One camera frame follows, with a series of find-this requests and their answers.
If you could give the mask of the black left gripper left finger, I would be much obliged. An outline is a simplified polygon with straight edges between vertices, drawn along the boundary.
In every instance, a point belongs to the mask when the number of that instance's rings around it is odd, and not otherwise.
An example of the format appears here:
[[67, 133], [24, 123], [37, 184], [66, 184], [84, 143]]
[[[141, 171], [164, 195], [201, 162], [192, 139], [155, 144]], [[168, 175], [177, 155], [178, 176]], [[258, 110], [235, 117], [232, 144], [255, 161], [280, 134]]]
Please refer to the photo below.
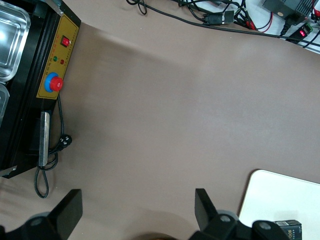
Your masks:
[[1, 226], [0, 238], [2, 240], [67, 240], [82, 215], [82, 190], [72, 189], [46, 216], [34, 216], [9, 232]]

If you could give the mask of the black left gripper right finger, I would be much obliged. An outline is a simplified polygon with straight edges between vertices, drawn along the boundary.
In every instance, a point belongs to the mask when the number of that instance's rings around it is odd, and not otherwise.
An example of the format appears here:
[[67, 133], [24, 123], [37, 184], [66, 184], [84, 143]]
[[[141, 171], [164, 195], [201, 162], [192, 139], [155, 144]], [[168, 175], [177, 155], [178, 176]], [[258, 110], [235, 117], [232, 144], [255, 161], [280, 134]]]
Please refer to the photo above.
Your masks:
[[274, 222], [257, 220], [248, 227], [228, 213], [219, 213], [203, 188], [195, 190], [194, 214], [199, 230], [191, 240], [285, 239], [285, 232]]

